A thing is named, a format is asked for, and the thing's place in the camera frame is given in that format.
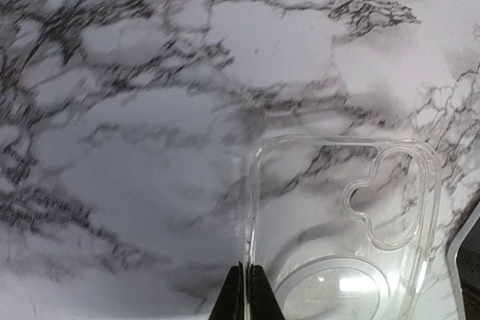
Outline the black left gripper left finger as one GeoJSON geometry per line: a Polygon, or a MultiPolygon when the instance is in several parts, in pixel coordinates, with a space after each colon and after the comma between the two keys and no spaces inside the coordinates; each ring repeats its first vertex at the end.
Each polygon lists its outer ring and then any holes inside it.
{"type": "Polygon", "coordinates": [[[244,268],[232,266],[208,320],[243,320],[245,311],[244,268]]]}

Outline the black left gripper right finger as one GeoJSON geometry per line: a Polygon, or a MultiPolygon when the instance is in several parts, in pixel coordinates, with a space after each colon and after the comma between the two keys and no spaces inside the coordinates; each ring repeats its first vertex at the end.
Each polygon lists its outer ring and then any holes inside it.
{"type": "Polygon", "coordinates": [[[252,320],[284,320],[284,315],[262,266],[249,270],[249,315],[252,320]]]}

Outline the clear magsafe phone case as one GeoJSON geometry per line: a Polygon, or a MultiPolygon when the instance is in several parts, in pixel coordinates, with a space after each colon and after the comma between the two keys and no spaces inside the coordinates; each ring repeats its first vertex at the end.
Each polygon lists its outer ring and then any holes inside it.
{"type": "Polygon", "coordinates": [[[249,157],[246,316],[410,319],[429,268],[439,160],[416,139],[279,134],[249,157]]]}

